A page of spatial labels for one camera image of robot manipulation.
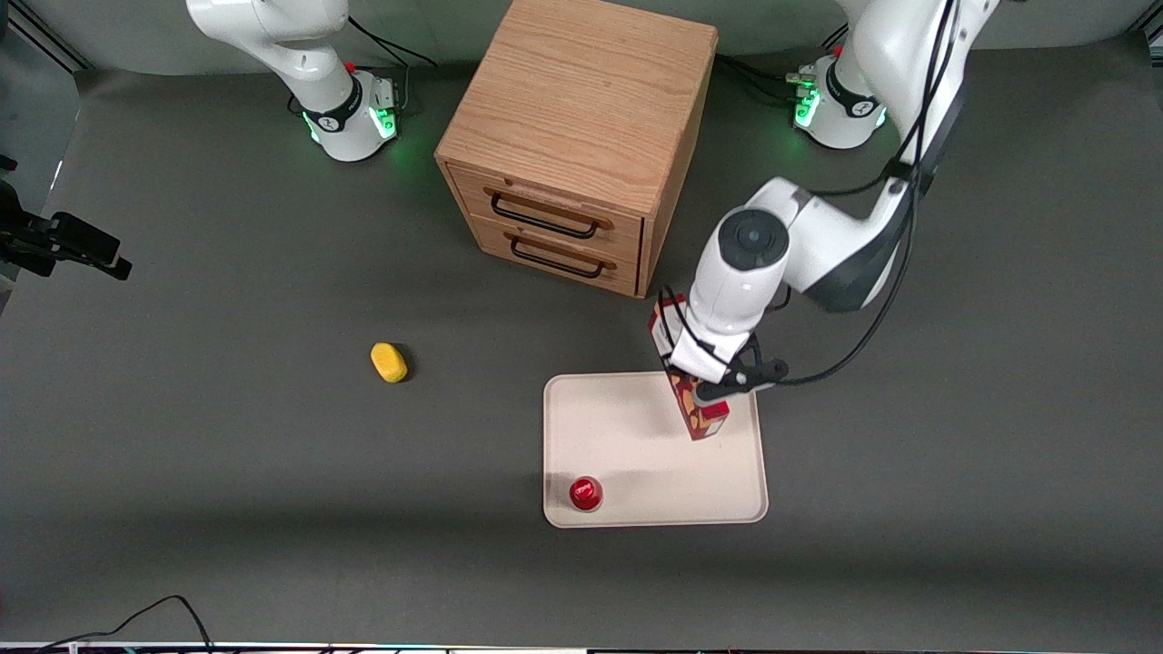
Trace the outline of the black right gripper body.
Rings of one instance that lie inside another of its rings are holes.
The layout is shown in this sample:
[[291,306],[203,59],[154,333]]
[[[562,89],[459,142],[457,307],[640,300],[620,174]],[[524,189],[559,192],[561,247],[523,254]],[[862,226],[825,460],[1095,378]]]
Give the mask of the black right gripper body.
[[[3,177],[17,168],[16,161],[1,156]],[[57,215],[43,218],[24,209],[17,197],[17,191],[8,182],[1,182],[1,253],[3,263],[9,263],[36,273],[49,277],[53,273],[55,232],[58,232],[60,219]]]

